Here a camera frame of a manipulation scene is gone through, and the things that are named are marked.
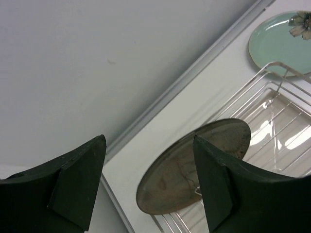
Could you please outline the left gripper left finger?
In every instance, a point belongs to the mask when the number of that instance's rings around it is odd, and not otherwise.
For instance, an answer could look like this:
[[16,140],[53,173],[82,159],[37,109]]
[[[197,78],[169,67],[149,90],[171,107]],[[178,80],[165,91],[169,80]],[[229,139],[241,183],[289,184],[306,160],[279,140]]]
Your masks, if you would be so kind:
[[0,181],[2,233],[89,230],[106,154],[104,135]]

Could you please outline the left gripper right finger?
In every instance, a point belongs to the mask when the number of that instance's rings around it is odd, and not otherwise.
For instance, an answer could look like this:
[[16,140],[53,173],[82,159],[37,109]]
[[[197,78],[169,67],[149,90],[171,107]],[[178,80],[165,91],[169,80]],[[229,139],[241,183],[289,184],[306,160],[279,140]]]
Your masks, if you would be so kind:
[[311,178],[276,174],[195,136],[193,152],[211,233],[308,233]]

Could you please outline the brown plate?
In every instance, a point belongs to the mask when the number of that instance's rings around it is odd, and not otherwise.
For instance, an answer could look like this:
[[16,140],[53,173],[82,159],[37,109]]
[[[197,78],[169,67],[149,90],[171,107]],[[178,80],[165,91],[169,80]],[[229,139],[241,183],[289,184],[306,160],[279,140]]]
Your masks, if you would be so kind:
[[138,185],[138,208],[150,215],[184,209],[199,200],[199,180],[193,155],[193,139],[199,136],[220,150],[243,159],[250,145],[249,125],[236,118],[205,124],[175,141],[147,169]]

